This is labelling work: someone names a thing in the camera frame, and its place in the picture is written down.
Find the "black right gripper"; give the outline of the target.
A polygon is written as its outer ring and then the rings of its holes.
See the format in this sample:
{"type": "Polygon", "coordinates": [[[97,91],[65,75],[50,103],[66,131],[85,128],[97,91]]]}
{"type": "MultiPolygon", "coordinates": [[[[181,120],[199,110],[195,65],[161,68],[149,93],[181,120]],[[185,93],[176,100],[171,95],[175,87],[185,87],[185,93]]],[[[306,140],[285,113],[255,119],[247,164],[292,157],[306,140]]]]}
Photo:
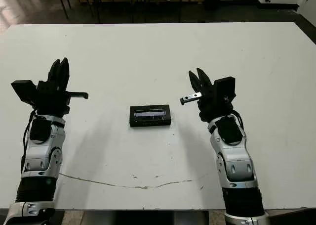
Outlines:
{"type": "Polygon", "coordinates": [[[232,114],[235,86],[213,86],[210,78],[200,68],[197,68],[197,75],[189,71],[189,79],[195,93],[180,98],[181,105],[197,101],[199,117],[208,123],[215,118],[232,114]]]}

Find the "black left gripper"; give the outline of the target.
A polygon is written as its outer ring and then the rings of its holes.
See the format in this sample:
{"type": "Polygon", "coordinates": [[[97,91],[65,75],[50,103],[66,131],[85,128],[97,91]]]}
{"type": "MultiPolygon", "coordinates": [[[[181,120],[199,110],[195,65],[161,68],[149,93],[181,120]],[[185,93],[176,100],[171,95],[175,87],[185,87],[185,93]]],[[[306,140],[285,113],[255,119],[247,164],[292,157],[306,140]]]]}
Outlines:
{"type": "Polygon", "coordinates": [[[63,117],[69,114],[72,97],[88,99],[88,93],[66,91],[70,77],[69,63],[66,57],[53,62],[47,81],[39,81],[36,87],[35,100],[32,105],[39,115],[63,117]]]}

